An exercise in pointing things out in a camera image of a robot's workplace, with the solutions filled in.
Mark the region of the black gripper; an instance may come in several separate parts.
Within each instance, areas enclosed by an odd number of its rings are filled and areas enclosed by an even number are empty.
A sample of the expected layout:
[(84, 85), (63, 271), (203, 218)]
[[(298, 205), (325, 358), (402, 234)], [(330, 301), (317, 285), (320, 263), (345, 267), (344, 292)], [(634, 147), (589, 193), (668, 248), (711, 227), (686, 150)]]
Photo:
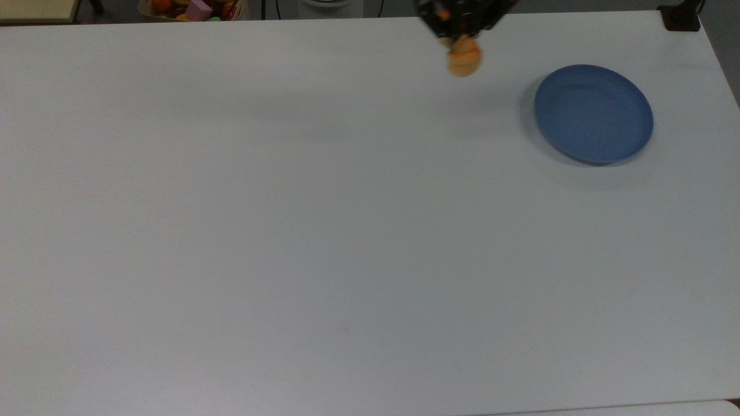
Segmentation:
[(449, 42), (452, 34), (478, 39), (515, 5), (516, 1), (416, 1), (415, 12), (438, 39)]

